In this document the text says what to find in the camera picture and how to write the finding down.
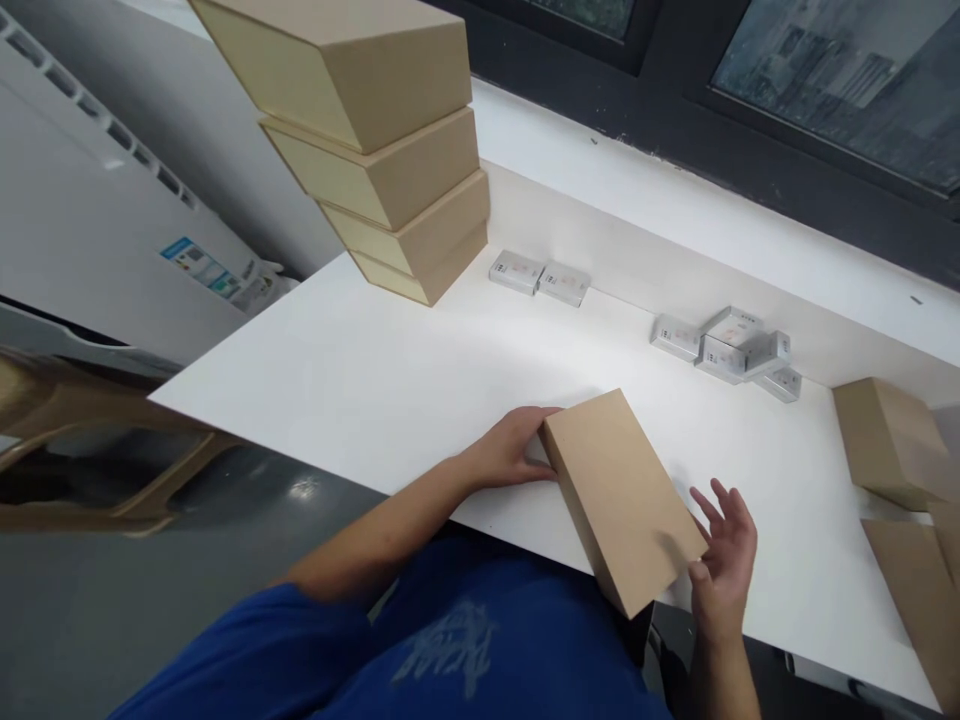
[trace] left hand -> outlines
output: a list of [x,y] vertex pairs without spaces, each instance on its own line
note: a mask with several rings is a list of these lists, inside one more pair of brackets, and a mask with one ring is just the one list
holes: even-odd
[[554,480],[553,468],[527,462],[523,455],[544,418],[560,412],[555,407],[520,407],[511,410],[455,461],[463,464],[463,473],[472,489],[519,485],[534,480]]
[[708,532],[693,518],[709,548],[702,560],[690,563],[690,580],[697,630],[714,649],[721,649],[743,643],[743,616],[757,555],[757,526],[739,490],[727,492],[716,478],[710,481],[710,487],[719,510],[703,493],[690,488],[710,522]]

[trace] gray floor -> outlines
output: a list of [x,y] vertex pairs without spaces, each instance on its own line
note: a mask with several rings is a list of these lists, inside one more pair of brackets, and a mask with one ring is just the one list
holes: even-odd
[[382,498],[259,449],[224,455],[163,532],[0,535],[0,716],[105,717],[195,635]]

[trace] vent grille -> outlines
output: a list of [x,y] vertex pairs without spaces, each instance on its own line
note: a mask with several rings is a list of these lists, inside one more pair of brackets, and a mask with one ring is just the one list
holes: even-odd
[[24,59],[40,72],[43,77],[60,93],[70,99],[76,107],[93,120],[117,145],[133,158],[159,183],[173,193],[184,205],[196,210],[198,202],[192,191],[188,190],[170,170],[163,165],[124,125],[111,115],[81,85],[66,68],[60,65],[33,36],[20,27],[17,22],[0,7],[0,42],[16,50]]

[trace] window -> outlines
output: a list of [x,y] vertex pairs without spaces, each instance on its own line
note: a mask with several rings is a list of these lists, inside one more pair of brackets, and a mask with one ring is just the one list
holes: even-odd
[[960,289],[960,0],[429,1],[479,77]]

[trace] shirt print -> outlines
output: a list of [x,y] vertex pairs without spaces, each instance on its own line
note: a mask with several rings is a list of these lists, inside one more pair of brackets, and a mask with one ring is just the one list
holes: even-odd
[[401,683],[411,673],[414,680],[420,680],[431,669],[434,675],[462,671],[464,698],[470,700],[477,692],[477,682],[490,670],[490,642],[498,629],[497,623],[487,617],[486,605],[464,600],[406,641],[410,657],[391,682]]

